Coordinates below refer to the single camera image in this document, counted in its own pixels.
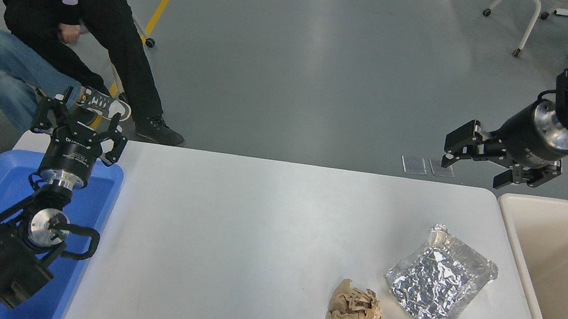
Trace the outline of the person's left hand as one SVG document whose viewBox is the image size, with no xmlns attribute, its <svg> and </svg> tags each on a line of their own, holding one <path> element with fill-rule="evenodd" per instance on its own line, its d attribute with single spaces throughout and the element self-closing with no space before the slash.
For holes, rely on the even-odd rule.
<svg viewBox="0 0 568 319">
<path fill-rule="evenodd" d="M 63 44 L 73 45 L 78 42 L 81 35 L 81 26 L 72 24 L 58 24 L 58 38 Z"/>
</svg>

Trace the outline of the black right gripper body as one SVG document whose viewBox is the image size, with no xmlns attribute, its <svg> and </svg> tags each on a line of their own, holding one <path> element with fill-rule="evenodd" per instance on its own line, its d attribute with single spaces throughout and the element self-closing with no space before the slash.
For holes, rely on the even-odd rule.
<svg viewBox="0 0 568 319">
<path fill-rule="evenodd" d="M 528 168 L 552 165 L 567 156 L 568 130 L 554 107 L 530 105 L 494 131 L 516 163 Z"/>
</svg>

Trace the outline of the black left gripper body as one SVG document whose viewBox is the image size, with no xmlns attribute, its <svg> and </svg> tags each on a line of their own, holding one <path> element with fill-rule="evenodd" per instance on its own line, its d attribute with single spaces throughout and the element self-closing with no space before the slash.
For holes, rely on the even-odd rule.
<svg viewBox="0 0 568 319">
<path fill-rule="evenodd" d="M 56 127 L 41 161 L 40 176 L 50 177 L 65 172 L 88 182 L 96 159 L 102 153 L 96 133 L 89 127 Z"/>
</svg>

